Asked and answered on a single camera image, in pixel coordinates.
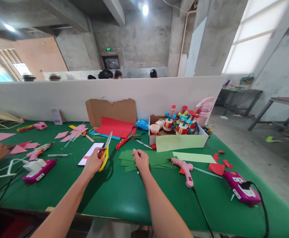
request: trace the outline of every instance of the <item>yellow scissors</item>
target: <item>yellow scissors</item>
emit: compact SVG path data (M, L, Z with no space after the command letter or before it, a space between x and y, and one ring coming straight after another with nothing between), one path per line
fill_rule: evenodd
M101 153L101 158L105 158L102 166L100 167L100 169L98 170L98 172L102 171L107 163L108 157L109 157L109 143L111 141L111 137L112 137L112 132L110 133L110 135L108 136L108 139L106 141L106 144L104 145L104 149L103 151L100 151Z

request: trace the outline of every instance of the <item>light fixture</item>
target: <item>light fixture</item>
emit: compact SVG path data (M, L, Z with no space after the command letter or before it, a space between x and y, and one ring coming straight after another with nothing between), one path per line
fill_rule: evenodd
M142 13L143 13L143 15L145 15L145 16L149 13L149 7L148 7L148 5L143 5Z
M15 32L15 29L14 29L12 26L10 26L10 25L8 25L8 24L4 24L4 26L5 26L9 31Z

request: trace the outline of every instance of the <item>metal frame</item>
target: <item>metal frame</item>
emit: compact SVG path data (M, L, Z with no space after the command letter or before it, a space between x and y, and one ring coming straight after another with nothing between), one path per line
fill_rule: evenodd
M231 92L231 91L228 91L228 95L230 93L233 93L233 95L231 96L230 100L228 103L225 103L226 105L226 110L224 111L224 114L223 116L226 115L227 111L230 110L230 111L233 111L233 107L232 107L232 103L234 101L234 98L236 96L237 93L257 93L257 95L255 96L255 98L253 99L252 103L250 104L250 106L248 108L238 108L238 107L234 107L234 109L238 109L238 110L246 110L246 112L243 114L244 116L248 116L249 115L249 112L251 111L251 109L253 108L253 106L256 104L256 102L258 101L259 97L261 96L262 94L262 91L261 90L240 90L240 91L234 91L234 92Z
M248 131L251 131L257 123L273 123L273 124L276 124L282 128L287 128L289 126L289 118L286 121L260 121L261 117L265 114L265 112L269 109L269 107L272 105L273 102L278 102L278 103L289 105L289 101L283 101L283 100L279 100L277 98L270 98L269 102L265 105L265 107L259 113L257 118L254 120L254 122L248 128Z

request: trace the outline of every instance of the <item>gray floor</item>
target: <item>gray floor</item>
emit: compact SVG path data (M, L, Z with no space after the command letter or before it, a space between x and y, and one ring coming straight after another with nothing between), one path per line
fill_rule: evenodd
M275 126L257 124L248 131L249 118L233 116L221 119L224 109L214 107L208 125L240 159L260 176L280 197L289 204L289 139L275 129ZM266 142L268 136L283 142Z

